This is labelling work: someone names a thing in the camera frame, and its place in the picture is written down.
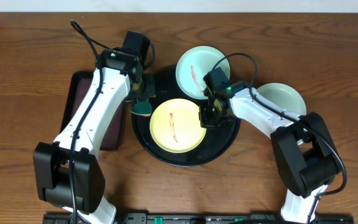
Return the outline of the green sponge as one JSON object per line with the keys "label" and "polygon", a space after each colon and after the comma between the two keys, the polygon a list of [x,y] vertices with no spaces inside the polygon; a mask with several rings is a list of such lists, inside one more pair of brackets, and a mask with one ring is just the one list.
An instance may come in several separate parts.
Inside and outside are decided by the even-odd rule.
{"label": "green sponge", "polygon": [[131,113],[148,117],[152,114],[152,105],[148,101],[139,101],[133,105]]}

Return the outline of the yellow plate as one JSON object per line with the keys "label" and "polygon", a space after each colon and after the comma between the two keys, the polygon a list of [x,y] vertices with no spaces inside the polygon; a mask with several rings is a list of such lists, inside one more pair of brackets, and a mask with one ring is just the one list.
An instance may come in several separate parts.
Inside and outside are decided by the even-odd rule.
{"label": "yellow plate", "polygon": [[150,119],[152,139],[167,152],[179,154],[193,150],[206,135],[199,112],[198,105],[190,100],[175,98],[163,102]]}

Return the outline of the light blue plate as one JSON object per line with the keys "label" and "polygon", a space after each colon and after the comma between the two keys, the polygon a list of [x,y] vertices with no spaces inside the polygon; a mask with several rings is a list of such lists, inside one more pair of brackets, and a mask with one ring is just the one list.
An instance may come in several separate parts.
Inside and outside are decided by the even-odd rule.
{"label": "light blue plate", "polygon": [[186,51],[176,66],[176,80],[182,92],[197,100],[206,100],[203,77],[212,70],[224,54],[209,46],[198,46]]}

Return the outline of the pale green plate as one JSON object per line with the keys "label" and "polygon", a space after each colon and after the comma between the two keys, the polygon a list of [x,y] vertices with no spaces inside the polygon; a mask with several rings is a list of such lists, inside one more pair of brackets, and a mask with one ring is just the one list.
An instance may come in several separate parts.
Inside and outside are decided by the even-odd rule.
{"label": "pale green plate", "polygon": [[306,114],[306,105],[301,95],[292,87],[282,83],[268,83],[257,89],[258,93],[279,107]]}

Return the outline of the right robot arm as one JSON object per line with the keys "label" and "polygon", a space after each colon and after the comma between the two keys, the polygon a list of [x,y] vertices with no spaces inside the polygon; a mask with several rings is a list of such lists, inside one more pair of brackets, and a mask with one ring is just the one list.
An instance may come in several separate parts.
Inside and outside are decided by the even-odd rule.
{"label": "right robot arm", "polygon": [[259,95],[245,82],[204,82],[208,107],[201,109],[202,126],[217,126],[229,118],[247,121],[270,138],[279,176],[287,188],[281,217],[287,222],[311,223],[321,197],[346,168],[323,118],[317,113],[300,115]]}

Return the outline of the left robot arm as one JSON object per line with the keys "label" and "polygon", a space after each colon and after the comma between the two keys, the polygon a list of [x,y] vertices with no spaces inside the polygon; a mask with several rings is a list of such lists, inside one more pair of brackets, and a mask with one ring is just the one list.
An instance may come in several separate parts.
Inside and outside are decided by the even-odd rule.
{"label": "left robot arm", "polygon": [[144,75],[147,50],[105,49],[98,56],[88,92],[53,143],[34,151],[39,199],[71,211],[68,223],[113,223],[116,208],[104,197],[105,178],[99,150],[111,120],[123,101],[132,113],[150,116],[154,81]]}

